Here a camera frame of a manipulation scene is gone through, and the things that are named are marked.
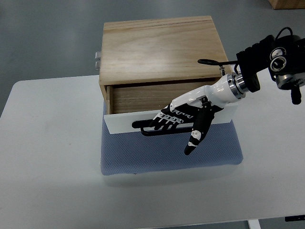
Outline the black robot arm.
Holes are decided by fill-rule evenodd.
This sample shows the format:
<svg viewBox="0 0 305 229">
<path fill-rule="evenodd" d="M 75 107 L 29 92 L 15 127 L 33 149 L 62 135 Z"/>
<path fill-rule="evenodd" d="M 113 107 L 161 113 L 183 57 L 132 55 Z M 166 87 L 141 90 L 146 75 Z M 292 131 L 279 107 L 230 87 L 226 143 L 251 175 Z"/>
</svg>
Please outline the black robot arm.
<svg viewBox="0 0 305 229">
<path fill-rule="evenodd" d="M 254 93 L 260 90 L 257 73 L 268 69 L 280 90 L 290 90 L 292 103 L 302 101 L 300 87 L 305 84 L 305 40 L 297 35 L 281 38 L 268 35 L 259 43 L 236 54 L 244 87 Z"/>
</svg>

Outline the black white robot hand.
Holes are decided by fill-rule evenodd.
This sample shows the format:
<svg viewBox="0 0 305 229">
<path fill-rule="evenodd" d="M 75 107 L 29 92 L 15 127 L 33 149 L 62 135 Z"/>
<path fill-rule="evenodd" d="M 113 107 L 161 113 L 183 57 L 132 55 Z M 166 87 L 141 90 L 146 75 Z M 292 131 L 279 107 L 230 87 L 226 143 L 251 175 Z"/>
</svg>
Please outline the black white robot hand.
<svg viewBox="0 0 305 229">
<path fill-rule="evenodd" d="M 237 76 L 224 75 L 213 85 L 201 86 L 173 99 L 154 117 L 149 127 L 168 130 L 192 123 L 191 136 L 184 149 L 184 153 L 189 155 L 206 137 L 214 114 L 227 104 L 244 98 L 244 92 L 235 82 Z"/>
</svg>

